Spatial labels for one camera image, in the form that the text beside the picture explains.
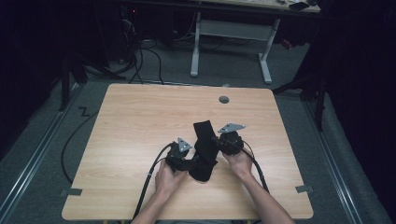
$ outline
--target metal bracket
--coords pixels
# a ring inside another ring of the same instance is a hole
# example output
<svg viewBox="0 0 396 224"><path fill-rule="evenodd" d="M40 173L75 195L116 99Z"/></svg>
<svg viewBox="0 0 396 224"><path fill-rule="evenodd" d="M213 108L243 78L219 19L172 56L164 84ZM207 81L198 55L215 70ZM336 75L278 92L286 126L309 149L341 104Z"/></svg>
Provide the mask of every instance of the metal bracket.
<svg viewBox="0 0 396 224"><path fill-rule="evenodd" d="M181 138L178 138L177 141L178 141L178 150L180 152L185 152L188 151L190 148L192 148L190 144L188 144L186 141L184 141Z"/></svg>
<svg viewBox="0 0 396 224"><path fill-rule="evenodd" d="M220 130L218 130L218 133L230 133L230 132L244 129L245 127L246 127L245 125L241 125L241 124L228 123L226 126L222 127Z"/></svg>

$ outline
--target gray carpet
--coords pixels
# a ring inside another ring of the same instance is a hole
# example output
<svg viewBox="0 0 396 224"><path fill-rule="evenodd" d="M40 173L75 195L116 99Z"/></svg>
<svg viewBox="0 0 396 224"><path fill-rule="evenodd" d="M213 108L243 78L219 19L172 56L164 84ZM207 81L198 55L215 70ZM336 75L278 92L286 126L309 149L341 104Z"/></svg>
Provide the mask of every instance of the gray carpet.
<svg viewBox="0 0 396 224"><path fill-rule="evenodd" d="M158 44L155 50L162 60L162 78L165 82L190 83L196 85L222 86L228 84L233 87L269 88L273 89L291 81L301 59L309 46L286 50L282 46L273 46L268 57L273 84L263 83L260 66L255 53L240 50L243 47L252 51L260 49L260 43L247 46L223 45L217 50L203 49L201 51L200 74L191 78L191 46L166 47ZM209 43L205 47L213 48L216 43ZM156 56L143 50L143 66L140 71L142 79L159 80L159 62ZM131 77L134 69L124 74ZM34 178L21 200L15 207L8 223L101 223L101 222L69 222L62 219L62 209L65 198L59 196L62 189L70 187L61 169L61 154L69 136L87 117L83 117L80 107L86 107L87 114L96 112L103 101L106 87L114 80L90 76L82 93L71 105L59 131L54 135L49 145L49 152L41 163ZM297 223L349 223L346 212L341 204L338 192L334 187L328 166L321 150L316 128L304 108L304 103L296 94L298 91L288 91L287 94L276 96L282 119L298 162L303 180L312 186L309 193L314 216L308 220L297 220ZM2 180L0 202L3 202L11 191L24 165L35 151L41 136L57 114L60 106L60 87L53 90L48 101L41 106L32 117L29 126L21 135L18 142L0 163L0 179ZM87 122L74 135L68 144L64 162L67 172L74 176L84 147L90 136L94 118ZM350 145L345 139L342 128L332 111L329 99L323 117L324 134L332 149L334 158L346 178L351 196L360 209L363 223L390 223L382 205L376 199L370 183L359 163L353 155Z"/></svg>

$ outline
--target desk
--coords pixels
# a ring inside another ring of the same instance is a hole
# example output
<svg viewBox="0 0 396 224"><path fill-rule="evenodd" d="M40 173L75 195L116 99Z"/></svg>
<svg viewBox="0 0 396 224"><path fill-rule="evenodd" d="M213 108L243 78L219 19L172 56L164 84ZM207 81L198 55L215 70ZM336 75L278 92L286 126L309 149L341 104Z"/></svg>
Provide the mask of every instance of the desk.
<svg viewBox="0 0 396 224"><path fill-rule="evenodd" d="M276 0L202 0L202 2L209 3L221 3L229 5L237 5L244 7L266 7L271 9L279 10L290 10L290 2L286 4L279 4ZM302 10L302 13L315 12L319 13L320 8L308 7ZM254 25L236 22L226 22L226 21L212 21L212 20L201 20L201 13L197 15L196 25L195 25L195 44L194 51L192 53L191 61L191 76L198 76L199 68L199 40L200 35L217 35L226 36L233 38L245 38L252 40L266 41L265 48L263 52L260 53L259 62L262 68L262 76L264 82L267 84L272 83L270 71L268 69L267 57L268 53L273 44L277 27L280 23L280 19L275 19L272 25Z"/></svg>
<svg viewBox="0 0 396 224"><path fill-rule="evenodd" d="M220 96L230 102L220 103ZM158 153L178 137L193 146L197 138L192 124L205 120L211 121L215 132L228 122L246 125L238 133L251 145L273 197L293 218L313 216L306 192L297 193L296 187L304 182L270 90L113 84L72 185L82 193L68 196L63 218L132 219ZM187 176L159 219L258 218L221 153L217 160L208 182ZM253 174L258 178L254 168ZM152 178L144 204L154 190Z"/></svg>

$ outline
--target white desk leg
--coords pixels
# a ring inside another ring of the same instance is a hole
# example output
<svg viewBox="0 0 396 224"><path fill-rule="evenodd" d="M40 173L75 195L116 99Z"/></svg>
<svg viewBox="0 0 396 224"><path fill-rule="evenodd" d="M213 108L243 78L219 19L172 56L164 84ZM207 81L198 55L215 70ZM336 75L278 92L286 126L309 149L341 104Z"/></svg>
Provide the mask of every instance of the white desk leg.
<svg viewBox="0 0 396 224"><path fill-rule="evenodd" d="M265 47L264 53L259 54L260 65L262 66L262 75L264 76L264 82L266 84L272 83L271 74L270 74L270 71L268 70L267 56L268 56L268 53L270 52L272 43L274 42L274 38L276 35L276 31L277 31L277 26L279 25L279 23L280 23L280 19L277 19L274 21L274 25L271 29L270 34L269 34L267 46Z"/></svg>
<svg viewBox="0 0 396 224"><path fill-rule="evenodd" d="M201 12L197 13L197 22L195 27L195 45L194 52L192 53L191 62L191 76L198 76L198 65L199 65L199 35L201 31Z"/></svg>

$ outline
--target black device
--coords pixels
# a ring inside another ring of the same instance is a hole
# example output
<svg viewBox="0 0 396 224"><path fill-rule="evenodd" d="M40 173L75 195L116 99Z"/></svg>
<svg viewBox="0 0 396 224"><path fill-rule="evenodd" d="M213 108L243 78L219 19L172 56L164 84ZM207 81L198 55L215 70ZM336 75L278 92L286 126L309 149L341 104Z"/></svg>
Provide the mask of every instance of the black device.
<svg viewBox="0 0 396 224"><path fill-rule="evenodd" d="M299 2L289 5L289 8L293 10L303 10L304 8L308 8L308 7L309 5L304 2Z"/></svg>
<svg viewBox="0 0 396 224"><path fill-rule="evenodd" d="M213 140L216 142L217 148L229 156L238 154L244 147L244 142L236 131L222 133L220 138L213 137Z"/></svg>
<svg viewBox="0 0 396 224"><path fill-rule="evenodd" d="M229 156L236 155L244 147L244 142L237 132L237 130L243 128L245 128L244 125L228 123L219 130L219 133L221 133L220 138L214 136L212 140L216 142L216 147L221 152Z"/></svg>
<svg viewBox="0 0 396 224"><path fill-rule="evenodd" d="M191 160L186 160L185 157L189 153L191 145L181 138L177 139L178 143L173 142L171 149L166 155L165 161L173 172L189 171L197 166L199 156L194 156Z"/></svg>

